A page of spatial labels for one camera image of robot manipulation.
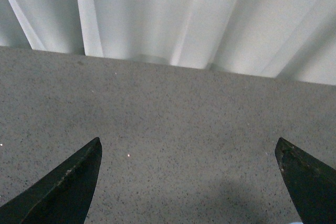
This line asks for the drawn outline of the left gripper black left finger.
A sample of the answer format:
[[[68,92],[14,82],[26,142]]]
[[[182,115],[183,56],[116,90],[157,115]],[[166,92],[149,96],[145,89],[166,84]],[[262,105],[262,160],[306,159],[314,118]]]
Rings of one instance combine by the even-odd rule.
[[[1,223],[84,223],[102,159],[98,137],[1,206]]]

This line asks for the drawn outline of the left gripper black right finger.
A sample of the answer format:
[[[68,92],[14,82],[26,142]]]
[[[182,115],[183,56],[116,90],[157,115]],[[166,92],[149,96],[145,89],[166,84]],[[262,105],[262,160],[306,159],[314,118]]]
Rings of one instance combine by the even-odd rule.
[[[335,223],[335,169],[282,137],[275,157],[302,223]]]

